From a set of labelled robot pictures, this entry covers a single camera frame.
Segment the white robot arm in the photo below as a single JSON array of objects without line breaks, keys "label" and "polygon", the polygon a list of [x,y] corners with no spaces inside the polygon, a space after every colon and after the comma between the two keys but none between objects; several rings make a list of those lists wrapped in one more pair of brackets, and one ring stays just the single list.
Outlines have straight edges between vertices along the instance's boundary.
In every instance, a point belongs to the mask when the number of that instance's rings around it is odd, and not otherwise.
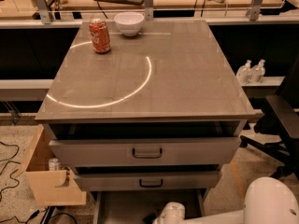
[{"label": "white robot arm", "polygon": [[299,205],[284,183],[260,177],[249,185],[240,210],[186,219],[185,206],[170,202],[153,224],[299,224]]}]

